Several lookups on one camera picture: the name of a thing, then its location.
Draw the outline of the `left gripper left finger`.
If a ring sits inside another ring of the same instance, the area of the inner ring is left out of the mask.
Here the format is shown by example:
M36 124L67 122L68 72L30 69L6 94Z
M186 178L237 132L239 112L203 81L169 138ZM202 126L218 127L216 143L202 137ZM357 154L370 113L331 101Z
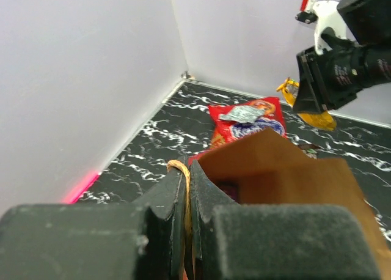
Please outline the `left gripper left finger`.
M2 279L181 279L186 178L121 204L25 204L1 218Z

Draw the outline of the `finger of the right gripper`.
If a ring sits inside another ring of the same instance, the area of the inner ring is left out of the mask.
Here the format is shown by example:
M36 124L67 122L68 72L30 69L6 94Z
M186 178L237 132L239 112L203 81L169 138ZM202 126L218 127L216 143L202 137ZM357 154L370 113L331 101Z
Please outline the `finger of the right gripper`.
M324 81L321 78L315 80L301 79L299 90L293 105L295 113L320 114L325 112L323 103Z

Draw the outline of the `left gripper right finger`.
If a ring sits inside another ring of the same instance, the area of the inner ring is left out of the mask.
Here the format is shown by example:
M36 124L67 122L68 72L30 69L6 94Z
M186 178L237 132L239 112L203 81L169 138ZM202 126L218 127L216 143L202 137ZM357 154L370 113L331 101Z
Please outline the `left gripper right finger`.
M241 205L191 165L196 279L380 279L362 228L330 204Z

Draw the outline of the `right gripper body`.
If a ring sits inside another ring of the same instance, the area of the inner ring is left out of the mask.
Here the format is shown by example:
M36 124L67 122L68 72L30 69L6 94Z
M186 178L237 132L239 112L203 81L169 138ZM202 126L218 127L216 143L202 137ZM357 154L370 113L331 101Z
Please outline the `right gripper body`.
M390 46L336 48L317 55L314 47L296 55L301 79L324 81L325 109L340 109L367 88L390 82Z

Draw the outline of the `yellow M&M's packet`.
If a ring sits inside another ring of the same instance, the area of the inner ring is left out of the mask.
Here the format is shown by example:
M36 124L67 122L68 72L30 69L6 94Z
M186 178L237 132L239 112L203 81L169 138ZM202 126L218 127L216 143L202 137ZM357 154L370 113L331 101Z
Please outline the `yellow M&M's packet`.
M287 78L276 91L281 92L285 101L293 108L299 92L299 83L291 78ZM317 129L333 131L337 127L337 122L328 112L321 114L298 113L298 116L305 123Z

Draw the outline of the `purple brown chocolate bar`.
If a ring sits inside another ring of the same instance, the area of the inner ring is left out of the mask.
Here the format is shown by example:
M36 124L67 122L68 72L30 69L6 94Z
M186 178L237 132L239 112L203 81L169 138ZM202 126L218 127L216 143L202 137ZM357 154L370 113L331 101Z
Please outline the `purple brown chocolate bar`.
M314 144L298 144L298 148L308 157L317 159L319 151L321 149L320 146Z

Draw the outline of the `red paper bag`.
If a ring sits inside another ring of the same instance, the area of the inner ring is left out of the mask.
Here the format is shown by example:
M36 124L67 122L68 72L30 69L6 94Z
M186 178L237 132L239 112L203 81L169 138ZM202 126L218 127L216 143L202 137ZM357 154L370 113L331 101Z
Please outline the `red paper bag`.
M330 204L347 208L358 220L381 271L390 278L390 249L347 162L314 159L272 130L263 130L205 152L191 162L171 160L182 171L185 188L185 254L182 279L196 279L191 214L191 165L196 161L206 176L241 205Z

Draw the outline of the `red candy bag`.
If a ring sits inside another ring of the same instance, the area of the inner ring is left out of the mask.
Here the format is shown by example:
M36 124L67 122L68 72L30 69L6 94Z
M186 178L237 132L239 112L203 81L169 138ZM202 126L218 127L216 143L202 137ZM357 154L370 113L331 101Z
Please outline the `red candy bag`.
M265 97L236 105L209 105L210 117L215 122L211 147L236 141L270 128L282 137L287 136L280 101Z

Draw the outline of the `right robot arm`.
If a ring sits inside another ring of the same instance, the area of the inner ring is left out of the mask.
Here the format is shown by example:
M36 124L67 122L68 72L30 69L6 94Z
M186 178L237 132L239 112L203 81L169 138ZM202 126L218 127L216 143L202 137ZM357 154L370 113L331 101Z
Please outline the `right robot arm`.
M296 19L315 29L314 45L296 56L294 112L337 110L390 82L390 0L302 0Z

